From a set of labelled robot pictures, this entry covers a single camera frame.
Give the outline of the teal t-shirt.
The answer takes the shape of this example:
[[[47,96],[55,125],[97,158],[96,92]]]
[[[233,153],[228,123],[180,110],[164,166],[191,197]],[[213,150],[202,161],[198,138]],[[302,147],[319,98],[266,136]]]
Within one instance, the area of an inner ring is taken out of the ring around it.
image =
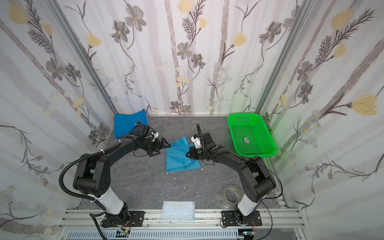
[[[166,149],[166,171],[168,173],[201,169],[198,160],[186,157],[194,144],[189,144],[188,139],[183,137],[170,143],[171,147]]]

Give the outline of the green plastic basket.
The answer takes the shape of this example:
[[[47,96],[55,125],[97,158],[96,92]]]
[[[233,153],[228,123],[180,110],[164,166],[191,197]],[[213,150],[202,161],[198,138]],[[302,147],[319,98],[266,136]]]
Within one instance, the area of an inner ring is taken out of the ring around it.
[[[277,146],[263,120],[255,113],[236,113],[227,118],[234,148],[237,154],[244,157],[260,158],[273,157],[277,153]],[[248,137],[249,144],[245,144],[243,137]]]

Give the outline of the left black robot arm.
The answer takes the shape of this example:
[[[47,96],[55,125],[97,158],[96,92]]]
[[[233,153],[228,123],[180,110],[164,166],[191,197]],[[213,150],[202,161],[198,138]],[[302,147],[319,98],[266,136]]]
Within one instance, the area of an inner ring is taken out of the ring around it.
[[[127,204],[122,201],[111,187],[111,166],[125,155],[138,149],[153,157],[160,154],[160,150],[170,148],[171,145],[161,138],[151,138],[127,135],[109,150],[101,151],[101,156],[92,157],[84,154],[85,160],[78,163],[73,188],[84,196],[90,197],[103,212],[105,219],[102,227],[121,227],[131,220]]]

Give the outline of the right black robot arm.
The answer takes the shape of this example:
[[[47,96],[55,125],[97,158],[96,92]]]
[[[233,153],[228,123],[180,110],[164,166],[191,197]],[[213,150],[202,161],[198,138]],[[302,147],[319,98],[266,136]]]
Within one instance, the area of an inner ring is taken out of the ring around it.
[[[255,209],[277,186],[272,172],[260,157],[243,157],[227,150],[224,146],[203,149],[192,147],[186,157],[192,160],[206,160],[225,165],[238,173],[244,195],[234,207],[235,219],[245,224],[252,218]]]

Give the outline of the folded blue t-shirt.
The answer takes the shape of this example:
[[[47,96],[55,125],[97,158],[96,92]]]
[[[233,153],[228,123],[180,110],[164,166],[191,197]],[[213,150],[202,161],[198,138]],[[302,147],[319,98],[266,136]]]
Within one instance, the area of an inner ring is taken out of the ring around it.
[[[141,124],[148,125],[148,115],[145,110],[141,110],[135,114],[115,114],[114,118],[114,136],[120,138],[127,135],[136,125],[137,120]]]

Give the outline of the clear tape roll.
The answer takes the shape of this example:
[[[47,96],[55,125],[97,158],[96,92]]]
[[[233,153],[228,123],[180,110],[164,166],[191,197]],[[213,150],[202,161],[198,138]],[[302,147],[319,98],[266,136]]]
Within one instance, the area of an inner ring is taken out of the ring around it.
[[[242,199],[243,192],[235,185],[226,185],[221,193],[222,202],[233,209]]]

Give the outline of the clear plastic bag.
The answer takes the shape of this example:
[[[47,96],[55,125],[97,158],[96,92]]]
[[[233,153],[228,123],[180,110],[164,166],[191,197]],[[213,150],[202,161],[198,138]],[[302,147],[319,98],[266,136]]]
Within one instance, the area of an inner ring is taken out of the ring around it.
[[[162,222],[192,223],[195,221],[195,202],[164,201]]]

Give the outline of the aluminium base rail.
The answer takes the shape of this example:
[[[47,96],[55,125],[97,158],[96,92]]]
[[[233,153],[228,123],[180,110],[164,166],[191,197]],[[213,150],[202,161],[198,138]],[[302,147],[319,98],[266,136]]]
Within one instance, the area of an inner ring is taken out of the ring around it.
[[[247,224],[239,224],[228,210],[195,210],[191,218],[182,217],[171,220],[163,216],[162,210],[131,210],[131,220],[124,224],[124,229],[155,230],[155,229],[222,229],[253,228],[259,229],[298,229],[305,228],[305,221],[297,209],[257,209]]]

